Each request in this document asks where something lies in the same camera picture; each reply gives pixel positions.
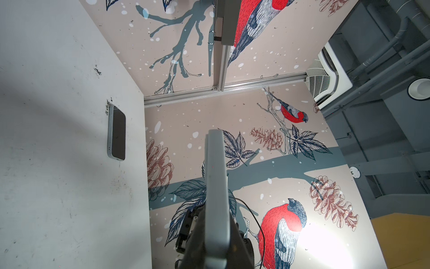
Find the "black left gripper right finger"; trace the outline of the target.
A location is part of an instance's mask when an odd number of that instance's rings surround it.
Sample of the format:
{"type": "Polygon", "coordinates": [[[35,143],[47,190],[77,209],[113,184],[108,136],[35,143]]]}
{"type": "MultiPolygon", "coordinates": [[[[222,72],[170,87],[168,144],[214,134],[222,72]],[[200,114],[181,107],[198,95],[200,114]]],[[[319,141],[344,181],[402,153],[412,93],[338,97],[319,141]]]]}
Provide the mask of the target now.
{"type": "Polygon", "coordinates": [[[230,216],[230,268],[253,269],[253,254],[250,241],[243,238],[235,220],[230,216]]]}

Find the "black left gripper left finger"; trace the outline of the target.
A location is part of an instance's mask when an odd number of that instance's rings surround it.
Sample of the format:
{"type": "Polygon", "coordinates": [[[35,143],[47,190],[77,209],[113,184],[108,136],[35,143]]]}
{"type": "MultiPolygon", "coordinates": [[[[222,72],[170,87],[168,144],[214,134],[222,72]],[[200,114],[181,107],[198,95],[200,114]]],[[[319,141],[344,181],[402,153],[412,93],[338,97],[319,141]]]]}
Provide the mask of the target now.
{"type": "Polygon", "coordinates": [[[206,255],[204,247],[205,205],[188,210],[175,243],[175,250],[182,254],[175,269],[203,269],[206,255]]]}

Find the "large phone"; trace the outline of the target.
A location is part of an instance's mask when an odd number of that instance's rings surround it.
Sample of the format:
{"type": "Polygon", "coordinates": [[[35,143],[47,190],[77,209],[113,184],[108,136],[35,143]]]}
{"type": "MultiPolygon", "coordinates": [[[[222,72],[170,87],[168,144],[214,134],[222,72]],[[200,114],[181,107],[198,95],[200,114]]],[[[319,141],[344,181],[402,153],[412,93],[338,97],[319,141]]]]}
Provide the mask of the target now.
{"type": "Polygon", "coordinates": [[[230,246],[230,206],[225,164],[224,133],[209,130],[205,145],[206,211],[205,269],[224,269],[230,246]]]}

